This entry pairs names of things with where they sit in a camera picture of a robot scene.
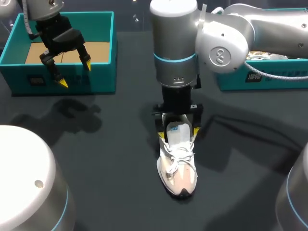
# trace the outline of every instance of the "cardboard box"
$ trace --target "cardboard box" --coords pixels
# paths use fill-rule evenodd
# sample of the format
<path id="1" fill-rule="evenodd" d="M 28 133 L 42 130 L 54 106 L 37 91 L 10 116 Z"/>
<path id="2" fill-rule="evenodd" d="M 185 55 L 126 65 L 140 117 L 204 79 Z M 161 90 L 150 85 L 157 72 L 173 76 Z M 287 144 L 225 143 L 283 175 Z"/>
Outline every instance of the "cardboard box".
<path id="1" fill-rule="evenodd" d="M 84 70 L 77 51 L 55 57 L 68 89 L 55 83 L 39 56 L 46 50 L 40 38 L 31 41 L 23 14 L 17 16 L 0 57 L 0 72 L 13 95 L 67 95 L 114 93 L 117 37 L 113 12 L 68 12 L 73 28 L 81 31 L 91 56 L 91 71 Z M 34 33 L 35 22 L 30 22 Z"/>
<path id="2" fill-rule="evenodd" d="M 44 43 L 42 42 L 34 42 L 31 43 L 29 53 L 26 58 L 25 64 L 41 64 L 41 60 L 39 56 L 43 54 L 47 48 L 45 47 Z M 59 54 L 58 56 L 54 57 L 54 63 L 59 64 L 62 62 L 63 53 Z"/>
<path id="3" fill-rule="evenodd" d="M 87 49 L 88 54 L 91 56 L 92 63 L 106 63 L 109 57 L 109 42 L 86 42 L 84 46 Z M 39 56 L 46 51 L 44 43 L 33 42 L 30 46 L 28 56 L 26 58 L 26 64 L 40 64 L 41 60 Z M 56 64 L 71 64 L 81 63 L 78 51 L 69 51 L 61 53 L 54 57 Z"/>
<path id="4" fill-rule="evenodd" d="M 267 10 L 299 10 L 306 8 L 291 9 L 267 9 Z M 265 73 L 300 77 L 308 76 L 308 59 L 287 60 L 256 60 L 247 61 L 252 67 Z M 230 74 L 215 74 L 220 90 L 271 90 L 271 89 L 300 89 L 308 88 L 308 81 L 285 81 L 261 76 L 242 65 L 237 71 Z"/>

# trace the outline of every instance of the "white shoe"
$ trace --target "white shoe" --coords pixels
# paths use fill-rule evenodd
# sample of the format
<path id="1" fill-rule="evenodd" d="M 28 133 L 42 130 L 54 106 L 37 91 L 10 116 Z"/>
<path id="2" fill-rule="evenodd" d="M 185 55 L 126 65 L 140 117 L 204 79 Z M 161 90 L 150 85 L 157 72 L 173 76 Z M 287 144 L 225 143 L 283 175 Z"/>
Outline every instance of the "white shoe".
<path id="1" fill-rule="evenodd" d="M 157 170 L 164 186 L 175 196 L 190 196 L 197 184 L 194 165 L 194 140 L 192 125 L 186 115 L 173 117 L 168 123 L 163 116 L 166 139 L 160 137 L 160 157 Z"/>

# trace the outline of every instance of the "robot logo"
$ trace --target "robot logo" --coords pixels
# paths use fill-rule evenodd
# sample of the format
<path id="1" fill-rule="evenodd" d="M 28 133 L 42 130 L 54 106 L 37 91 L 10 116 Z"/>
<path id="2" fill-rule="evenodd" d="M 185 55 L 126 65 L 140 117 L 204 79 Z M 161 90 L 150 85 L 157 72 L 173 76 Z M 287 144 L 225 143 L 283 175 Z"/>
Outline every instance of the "robot logo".
<path id="1" fill-rule="evenodd" d="M 210 60 L 216 66 L 226 66 L 231 61 L 230 52 L 224 47 L 215 47 L 210 52 Z"/>
<path id="2" fill-rule="evenodd" d="M 216 61 L 217 63 L 223 64 L 223 54 L 224 54 L 224 50 L 223 49 L 219 49 L 216 53 Z"/>

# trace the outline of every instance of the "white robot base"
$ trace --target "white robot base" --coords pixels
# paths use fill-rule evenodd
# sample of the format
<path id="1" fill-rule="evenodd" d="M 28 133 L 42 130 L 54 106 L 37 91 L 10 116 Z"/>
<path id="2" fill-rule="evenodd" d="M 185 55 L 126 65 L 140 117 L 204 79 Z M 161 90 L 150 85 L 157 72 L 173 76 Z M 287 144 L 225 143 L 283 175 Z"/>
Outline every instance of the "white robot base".
<path id="1" fill-rule="evenodd" d="M 297 159 L 276 200 L 276 217 L 283 231 L 308 230 L 308 145 Z"/>
<path id="2" fill-rule="evenodd" d="M 75 219 L 49 146 L 29 130 L 0 126 L 0 230 L 72 231 Z"/>

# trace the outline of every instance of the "cardboard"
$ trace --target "cardboard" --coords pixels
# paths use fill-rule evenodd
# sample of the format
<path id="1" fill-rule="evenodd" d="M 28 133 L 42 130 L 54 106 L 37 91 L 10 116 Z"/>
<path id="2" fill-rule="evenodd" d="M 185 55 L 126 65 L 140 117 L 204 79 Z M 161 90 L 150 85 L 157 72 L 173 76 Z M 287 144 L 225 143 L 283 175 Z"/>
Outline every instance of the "cardboard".
<path id="1" fill-rule="evenodd" d="M 109 42 L 86 42 L 84 44 L 88 54 L 91 56 L 91 63 L 106 63 L 109 58 Z M 26 64 L 40 64 L 39 56 L 46 51 L 46 47 L 42 42 L 31 44 Z M 69 51 L 53 58 L 55 63 L 80 63 L 77 50 Z"/>
<path id="2" fill-rule="evenodd" d="M 47 48 L 45 47 L 44 43 L 42 42 L 34 42 L 31 43 L 29 53 L 26 59 L 26 64 L 41 64 L 41 60 L 39 56 L 43 54 Z M 63 54 L 59 54 L 58 56 L 54 57 L 55 63 L 60 63 L 62 61 Z"/>
<path id="3" fill-rule="evenodd" d="M 91 56 L 91 63 L 108 62 L 109 42 L 86 42 L 84 46 Z M 63 54 L 62 63 L 80 63 L 78 52 L 76 50 L 65 52 Z"/>

